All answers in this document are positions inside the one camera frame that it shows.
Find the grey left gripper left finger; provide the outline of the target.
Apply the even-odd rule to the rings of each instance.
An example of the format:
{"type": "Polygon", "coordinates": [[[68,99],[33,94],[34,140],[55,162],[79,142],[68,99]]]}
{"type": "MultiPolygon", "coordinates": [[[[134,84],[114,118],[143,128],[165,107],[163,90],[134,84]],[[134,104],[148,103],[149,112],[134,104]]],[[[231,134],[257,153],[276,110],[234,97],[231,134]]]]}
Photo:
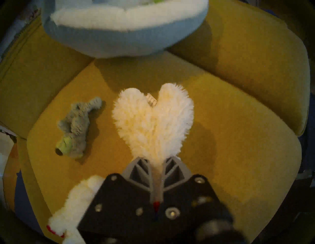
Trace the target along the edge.
{"type": "Polygon", "coordinates": [[[78,224],[81,236],[143,236],[158,221],[151,166],[136,158],[122,174],[108,175],[78,224]]]}

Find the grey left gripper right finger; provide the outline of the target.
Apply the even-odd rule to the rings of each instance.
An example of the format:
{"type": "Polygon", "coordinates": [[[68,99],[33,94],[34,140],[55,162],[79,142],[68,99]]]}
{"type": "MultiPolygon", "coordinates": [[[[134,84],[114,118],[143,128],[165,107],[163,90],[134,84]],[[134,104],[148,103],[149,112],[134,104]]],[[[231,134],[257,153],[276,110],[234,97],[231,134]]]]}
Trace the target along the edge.
{"type": "Polygon", "coordinates": [[[189,225],[196,223],[200,234],[219,234],[233,229],[233,217],[218,199],[207,178],[193,175],[178,158],[169,157],[163,163],[157,193],[157,219],[174,221],[184,219],[189,225]]]}

